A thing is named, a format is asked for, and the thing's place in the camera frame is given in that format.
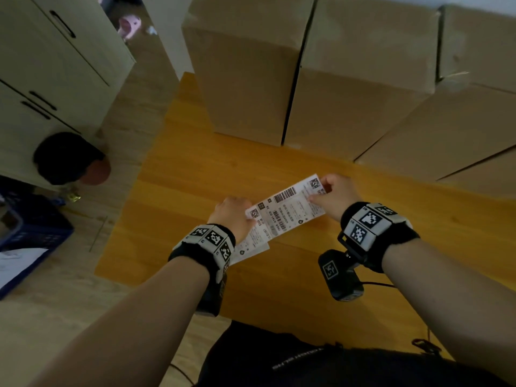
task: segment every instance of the pink shoe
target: pink shoe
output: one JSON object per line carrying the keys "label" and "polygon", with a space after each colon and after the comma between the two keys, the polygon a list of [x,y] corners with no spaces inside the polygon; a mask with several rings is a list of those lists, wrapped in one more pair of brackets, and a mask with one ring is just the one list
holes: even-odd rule
{"label": "pink shoe", "polygon": [[131,39],[141,27],[141,19],[136,15],[121,17],[118,23],[120,23],[118,34],[124,39],[124,42]]}

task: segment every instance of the black cable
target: black cable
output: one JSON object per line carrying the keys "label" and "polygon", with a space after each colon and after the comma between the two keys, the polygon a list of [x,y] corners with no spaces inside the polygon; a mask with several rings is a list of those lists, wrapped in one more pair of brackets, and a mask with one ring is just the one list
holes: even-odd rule
{"label": "black cable", "polygon": [[172,368],[175,368],[176,370],[178,370],[179,372],[181,372],[181,374],[182,374],[186,379],[188,379],[188,381],[190,382],[190,384],[191,384],[191,385],[195,385],[195,383],[192,381],[192,379],[190,379],[190,378],[188,377],[188,375],[187,375],[186,373],[184,373],[184,372],[181,370],[181,368],[179,368],[177,365],[174,365],[174,364],[172,364],[172,363],[171,363],[169,366],[170,366],[170,367],[172,367]]}
{"label": "black cable", "polygon": [[373,282],[373,281],[361,281],[360,282],[362,285],[379,285],[379,286],[388,286],[390,288],[395,288],[396,286],[392,285],[392,284],[383,284],[381,282]]}

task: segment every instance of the forearm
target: forearm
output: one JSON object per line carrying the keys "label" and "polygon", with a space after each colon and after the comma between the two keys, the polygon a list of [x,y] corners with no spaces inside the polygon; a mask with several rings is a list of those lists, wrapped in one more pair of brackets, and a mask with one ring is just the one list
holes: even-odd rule
{"label": "forearm", "polygon": [[382,267],[457,361],[516,382],[516,292],[420,239],[390,246]]}
{"label": "forearm", "polygon": [[158,386],[210,275],[177,257],[75,338],[31,386]]}

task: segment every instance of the cabinet handle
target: cabinet handle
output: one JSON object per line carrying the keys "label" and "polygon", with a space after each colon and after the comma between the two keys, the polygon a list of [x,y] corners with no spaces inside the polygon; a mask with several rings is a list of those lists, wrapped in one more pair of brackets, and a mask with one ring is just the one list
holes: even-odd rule
{"label": "cabinet handle", "polygon": [[41,112],[38,109],[36,109],[35,107],[33,107],[29,102],[23,101],[23,102],[20,102],[20,103],[23,104],[24,106],[27,106],[28,108],[34,110],[35,112],[37,112],[38,114],[43,116],[46,120],[50,119],[50,117],[48,115],[46,115],[44,112]]}
{"label": "cabinet handle", "polygon": [[74,32],[70,29],[70,27],[68,27],[68,25],[63,21],[63,19],[61,19],[61,16],[59,16],[56,11],[50,11],[50,14],[54,17],[54,19],[56,19],[58,22],[60,22],[63,27],[66,28],[66,30],[68,31],[68,34],[72,38],[76,38]]}
{"label": "cabinet handle", "polygon": [[55,105],[53,105],[52,103],[50,103],[48,100],[46,100],[44,97],[42,97],[41,95],[39,95],[38,93],[34,92],[34,91],[29,91],[29,94],[35,96],[36,98],[40,99],[42,102],[46,103],[46,105],[48,107],[50,107],[52,110],[54,111],[57,111],[57,107]]}

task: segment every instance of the person's left arm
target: person's left arm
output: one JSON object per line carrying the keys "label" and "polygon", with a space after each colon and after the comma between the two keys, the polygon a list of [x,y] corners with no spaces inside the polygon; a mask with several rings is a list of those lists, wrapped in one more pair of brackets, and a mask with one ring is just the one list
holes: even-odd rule
{"label": "person's left arm", "polygon": [[[246,199],[227,198],[209,223],[243,240],[254,226]],[[179,256],[75,338],[29,384],[158,386],[210,281],[207,268]]]}

